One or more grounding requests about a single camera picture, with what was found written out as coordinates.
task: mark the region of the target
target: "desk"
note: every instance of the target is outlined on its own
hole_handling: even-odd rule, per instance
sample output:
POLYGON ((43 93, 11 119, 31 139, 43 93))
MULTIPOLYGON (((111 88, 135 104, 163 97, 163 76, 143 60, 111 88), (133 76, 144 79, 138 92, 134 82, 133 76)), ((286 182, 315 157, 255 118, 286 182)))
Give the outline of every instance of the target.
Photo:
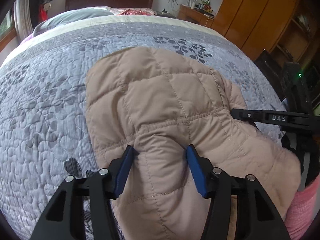
POLYGON ((213 19, 207 17, 205 14, 184 5, 180 5, 178 19, 196 23, 207 28, 211 28, 213 23, 213 19))

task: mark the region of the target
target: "window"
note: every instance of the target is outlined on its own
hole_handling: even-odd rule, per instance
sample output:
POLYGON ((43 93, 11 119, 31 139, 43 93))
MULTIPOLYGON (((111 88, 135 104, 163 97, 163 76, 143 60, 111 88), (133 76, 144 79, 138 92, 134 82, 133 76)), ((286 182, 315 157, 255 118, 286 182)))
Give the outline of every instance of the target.
POLYGON ((13 12, 10 10, 0 24, 0 52, 17 35, 14 28, 12 14, 13 12))
POLYGON ((0 25, 0 38, 3 37, 3 34, 6 33, 12 27, 12 18, 11 18, 11 10, 7 13, 3 22, 0 25))

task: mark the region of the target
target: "window frame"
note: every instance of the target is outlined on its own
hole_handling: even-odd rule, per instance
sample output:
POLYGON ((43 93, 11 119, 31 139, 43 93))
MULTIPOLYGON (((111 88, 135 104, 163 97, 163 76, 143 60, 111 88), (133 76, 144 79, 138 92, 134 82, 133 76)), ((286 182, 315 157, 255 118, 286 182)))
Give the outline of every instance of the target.
POLYGON ((11 11, 11 24, 12 26, 0 35, 0 52, 17 36, 17 31, 14 25, 14 12, 13 7, 11 11))

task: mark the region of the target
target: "bedspread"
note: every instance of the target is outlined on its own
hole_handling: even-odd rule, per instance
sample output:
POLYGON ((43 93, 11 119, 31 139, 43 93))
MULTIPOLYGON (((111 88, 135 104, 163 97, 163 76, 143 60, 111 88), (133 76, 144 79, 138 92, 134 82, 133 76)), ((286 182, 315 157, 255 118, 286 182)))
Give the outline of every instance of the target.
MULTIPOLYGON (((133 46, 172 50, 236 83, 249 109, 285 110, 254 63, 213 30, 162 17, 107 18, 37 36, 0 68, 0 209, 21 239, 30 237, 67 175, 97 171, 84 116, 85 77, 101 57, 133 46)), ((278 127, 258 128, 279 143, 278 127)), ((84 206, 92 239, 88 201, 84 206)))

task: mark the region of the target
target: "gray pillow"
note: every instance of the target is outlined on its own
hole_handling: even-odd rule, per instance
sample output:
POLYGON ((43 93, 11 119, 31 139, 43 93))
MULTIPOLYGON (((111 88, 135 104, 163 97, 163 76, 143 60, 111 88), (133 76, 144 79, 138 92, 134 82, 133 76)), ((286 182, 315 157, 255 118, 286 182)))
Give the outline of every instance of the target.
POLYGON ((50 18, 42 23, 40 23, 33 31, 33 37, 36 37, 48 30, 51 30, 57 26, 65 25, 71 22, 91 19, 99 16, 114 15, 112 12, 108 11, 106 8, 101 7, 90 7, 83 8, 73 11, 64 12, 58 14, 57 16, 50 18))

